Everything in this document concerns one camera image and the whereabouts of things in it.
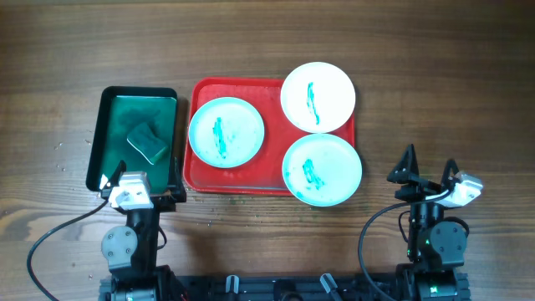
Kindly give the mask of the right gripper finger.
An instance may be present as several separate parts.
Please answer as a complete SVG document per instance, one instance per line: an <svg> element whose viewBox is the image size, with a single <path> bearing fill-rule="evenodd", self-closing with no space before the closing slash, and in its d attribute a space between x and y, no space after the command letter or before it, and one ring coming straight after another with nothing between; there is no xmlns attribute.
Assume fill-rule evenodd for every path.
<svg viewBox="0 0 535 301"><path fill-rule="evenodd" d="M454 186L459 180L456 175L459 173L459 168L454 159L450 159L446 162L445 169L441 178L442 186Z"/></svg>
<svg viewBox="0 0 535 301"><path fill-rule="evenodd" d="M387 176L387 181L396 184L409 184L417 182L419 175L415 147L413 144L409 144L399 163Z"/></svg>

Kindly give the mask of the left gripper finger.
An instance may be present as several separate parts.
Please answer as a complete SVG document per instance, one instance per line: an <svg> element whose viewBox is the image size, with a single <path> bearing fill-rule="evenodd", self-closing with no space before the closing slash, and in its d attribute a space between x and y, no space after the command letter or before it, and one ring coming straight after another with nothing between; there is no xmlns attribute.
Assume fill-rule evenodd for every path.
<svg viewBox="0 0 535 301"><path fill-rule="evenodd" d="M170 159L167 189L172 196L184 196L185 188L181 179L180 164L175 156Z"/></svg>
<svg viewBox="0 0 535 301"><path fill-rule="evenodd" d="M126 164L124 161L119 161L117 167L110 176L101 175L101 189L111 189L119 185L121 175L126 171Z"/></svg>

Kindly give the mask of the green scrubbing sponge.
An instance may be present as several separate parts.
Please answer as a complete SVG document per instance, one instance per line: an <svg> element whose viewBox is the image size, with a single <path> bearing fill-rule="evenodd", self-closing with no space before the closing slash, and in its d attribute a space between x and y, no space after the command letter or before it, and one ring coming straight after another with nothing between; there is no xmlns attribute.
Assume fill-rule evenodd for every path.
<svg viewBox="0 0 535 301"><path fill-rule="evenodd" d="M160 161L169 150L169 146L158 138L145 122L132 129L127 134L126 140L151 165Z"/></svg>

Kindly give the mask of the light blue plate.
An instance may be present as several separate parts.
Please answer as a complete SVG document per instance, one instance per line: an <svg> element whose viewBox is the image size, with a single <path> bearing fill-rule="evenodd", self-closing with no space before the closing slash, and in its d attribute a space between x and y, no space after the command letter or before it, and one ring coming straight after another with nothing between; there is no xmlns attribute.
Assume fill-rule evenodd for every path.
<svg viewBox="0 0 535 301"><path fill-rule="evenodd" d="M194 113L188 140L194 154L209 166L230 169L249 162L265 136L262 116L236 97L208 101Z"/></svg>
<svg viewBox="0 0 535 301"><path fill-rule="evenodd" d="M295 141L282 163L283 181L301 202L332 207L348 200L363 178L361 159L346 140L311 134Z"/></svg>

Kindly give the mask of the light blue plate bottom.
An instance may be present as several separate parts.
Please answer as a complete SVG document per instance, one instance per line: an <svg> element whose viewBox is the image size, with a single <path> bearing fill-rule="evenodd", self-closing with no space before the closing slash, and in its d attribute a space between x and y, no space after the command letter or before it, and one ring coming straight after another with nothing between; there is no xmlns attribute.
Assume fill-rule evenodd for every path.
<svg viewBox="0 0 535 301"><path fill-rule="evenodd" d="M311 134L295 141L282 163L283 181L301 202L332 207L348 200L363 178L361 159L346 140Z"/></svg>

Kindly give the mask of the white plate top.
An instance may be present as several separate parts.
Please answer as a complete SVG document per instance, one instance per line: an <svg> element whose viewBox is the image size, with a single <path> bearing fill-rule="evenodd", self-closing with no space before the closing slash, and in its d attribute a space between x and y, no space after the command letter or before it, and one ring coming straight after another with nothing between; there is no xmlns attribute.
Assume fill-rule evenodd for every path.
<svg viewBox="0 0 535 301"><path fill-rule="evenodd" d="M280 103L286 118L300 130L328 133L353 115L356 92L342 69L311 62L298 66L285 78Z"/></svg>

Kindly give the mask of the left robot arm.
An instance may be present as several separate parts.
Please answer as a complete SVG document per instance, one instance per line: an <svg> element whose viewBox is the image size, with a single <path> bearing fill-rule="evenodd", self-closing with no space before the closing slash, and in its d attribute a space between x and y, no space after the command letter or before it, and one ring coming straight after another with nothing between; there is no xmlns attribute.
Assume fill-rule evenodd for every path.
<svg viewBox="0 0 535 301"><path fill-rule="evenodd" d="M181 183L179 163L170 161L165 192L152 195L151 184L144 171L127 171L121 161L110 178L101 182L102 198L117 212L126 216L124 226L110 229L101 242L110 278L100 282L99 299L187 300L186 288L167 265L157 266L157 253L164 246L158 238L166 238L160 226L160 214L173 212L176 204L186 200Z"/></svg>

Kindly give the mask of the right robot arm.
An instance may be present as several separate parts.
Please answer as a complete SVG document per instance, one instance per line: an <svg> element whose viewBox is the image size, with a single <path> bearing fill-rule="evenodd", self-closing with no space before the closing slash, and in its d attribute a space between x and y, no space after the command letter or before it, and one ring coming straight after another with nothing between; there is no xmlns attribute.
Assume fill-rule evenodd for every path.
<svg viewBox="0 0 535 301"><path fill-rule="evenodd" d="M445 217L440 202L454 191L456 180L435 183L420 177L415 147L408 145L387 176L400 184L395 198L410 207L407 264L395 271L396 300L471 300L468 277L456 269L464 265L469 227L458 217Z"/></svg>

